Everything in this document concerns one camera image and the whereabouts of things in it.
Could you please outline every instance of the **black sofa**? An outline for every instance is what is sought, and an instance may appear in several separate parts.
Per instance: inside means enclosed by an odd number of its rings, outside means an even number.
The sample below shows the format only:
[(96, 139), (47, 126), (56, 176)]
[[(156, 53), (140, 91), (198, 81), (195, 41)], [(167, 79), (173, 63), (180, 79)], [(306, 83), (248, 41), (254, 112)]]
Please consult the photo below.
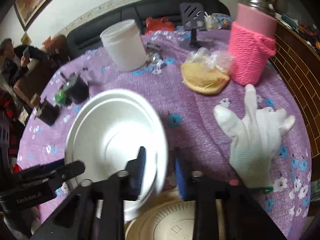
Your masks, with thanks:
[(135, 19), (142, 34), (145, 33), (148, 17), (167, 16), (175, 26), (182, 25), (179, 10), (182, 2), (199, 2), (208, 14), (230, 15), (228, 8), (219, 0), (141, 0), (105, 13), (72, 30), (67, 36), (71, 59), (81, 56), (89, 49), (102, 46), (102, 31), (123, 20)]

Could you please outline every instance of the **red plaid clothing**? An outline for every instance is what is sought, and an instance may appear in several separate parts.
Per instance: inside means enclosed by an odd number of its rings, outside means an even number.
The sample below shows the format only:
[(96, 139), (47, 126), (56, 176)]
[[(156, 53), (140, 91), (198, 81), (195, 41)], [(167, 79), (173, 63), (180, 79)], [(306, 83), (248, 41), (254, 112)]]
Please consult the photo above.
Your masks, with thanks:
[(8, 155), (17, 157), (20, 139), (23, 134), (23, 125), (16, 121), (18, 112), (12, 96), (8, 91), (0, 88), (0, 111), (10, 119)]

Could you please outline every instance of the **round table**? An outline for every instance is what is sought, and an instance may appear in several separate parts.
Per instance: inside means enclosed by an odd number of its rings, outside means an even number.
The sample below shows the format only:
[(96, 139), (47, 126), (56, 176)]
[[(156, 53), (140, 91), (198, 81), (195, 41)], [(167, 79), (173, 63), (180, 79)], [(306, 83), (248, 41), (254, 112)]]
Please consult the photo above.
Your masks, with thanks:
[[(179, 45), (189, 38), (190, 33), (184, 31), (157, 31), (142, 36), (144, 43), (150, 41), (162, 47), (166, 66), (161, 70), (149, 65), (120, 73), (104, 48), (87, 51), (61, 67), (41, 97), (53, 102), (54, 94), (62, 84), (60, 71), (66, 76), (72, 72), (81, 73), (89, 84), (90, 98), (107, 89), (133, 90), (151, 103), (163, 121), (169, 146), (164, 190), (175, 187), (170, 160), (174, 147), (179, 147), (184, 158), (192, 161), (194, 169), (222, 181), (236, 179), (237, 174), (228, 162), (231, 140), (218, 126), (212, 109), (221, 104), (243, 118), (244, 87), (230, 80), (222, 92), (212, 96), (197, 94), (186, 87), (182, 82), (180, 64), (188, 51)], [(227, 49), (229, 31), (200, 32), (198, 38), (211, 44), (212, 51)], [(267, 195), (257, 194), (255, 198), (288, 239), (298, 239), (310, 201), (311, 151), (307, 131), (295, 100), (271, 64), (267, 64), (256, 90), (259, 108), (283, 107), (289, 115), (296, 117), (295, 125), (272, 160), (270, 174), (274, 191)], [(32, 113), (20, 142), (18, 165), (26, 169), (64, 158), (68, 131), (84, 103), (62, 107), (59, 118), (51, 127)], [(63, 201), (68, 187), (63, 185), (56, 194), (57, 198), (40, 205), (41, 222)]]

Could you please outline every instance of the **man's hand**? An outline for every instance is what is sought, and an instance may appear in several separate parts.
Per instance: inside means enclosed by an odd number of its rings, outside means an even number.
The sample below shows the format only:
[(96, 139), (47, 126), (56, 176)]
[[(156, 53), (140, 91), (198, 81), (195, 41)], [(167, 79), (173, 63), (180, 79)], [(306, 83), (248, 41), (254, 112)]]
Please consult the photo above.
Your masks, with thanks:
[(30, 60), (28, 58), (25, 58), (22, 56), (20, 65), (21, 65), (21, 67), (26, 67), (29, 62), (30, 62)]

